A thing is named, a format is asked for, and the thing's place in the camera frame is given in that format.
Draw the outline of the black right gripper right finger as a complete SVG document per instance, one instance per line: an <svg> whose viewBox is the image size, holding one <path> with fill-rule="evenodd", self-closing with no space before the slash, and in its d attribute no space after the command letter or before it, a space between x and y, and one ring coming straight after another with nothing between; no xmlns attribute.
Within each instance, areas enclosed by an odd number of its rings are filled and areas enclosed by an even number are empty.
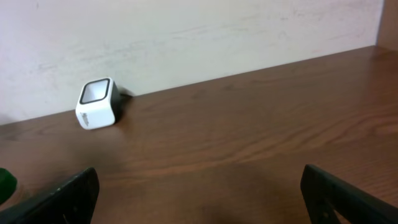
<svg viewBox="0 0 398 224"><path fill-rule="evenodd" d="M397 208L307 164L300 189L312 224L339 223L336 213L350 223L397 224Z"/></svg>

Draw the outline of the green lid white jar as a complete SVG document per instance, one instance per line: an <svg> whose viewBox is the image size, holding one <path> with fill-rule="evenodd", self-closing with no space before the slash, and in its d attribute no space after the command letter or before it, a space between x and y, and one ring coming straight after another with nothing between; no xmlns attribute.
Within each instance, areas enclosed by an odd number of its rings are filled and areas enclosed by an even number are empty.
<svg viewBox="0 0 398 224"><path fill-rule="evenodd" d="M0 171L0 203L7 202L17 189L17 179L5 168Z"/></svg>

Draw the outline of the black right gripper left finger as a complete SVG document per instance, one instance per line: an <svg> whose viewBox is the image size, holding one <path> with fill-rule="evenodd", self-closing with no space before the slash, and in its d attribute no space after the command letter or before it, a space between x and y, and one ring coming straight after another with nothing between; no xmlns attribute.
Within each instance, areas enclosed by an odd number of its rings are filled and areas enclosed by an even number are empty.
<svg viewBox="0 0 398 224"><path fill-rule="evenodd" d="M100 184L89 167L61 184L1 212L1 223L90 224Z"/></svg>

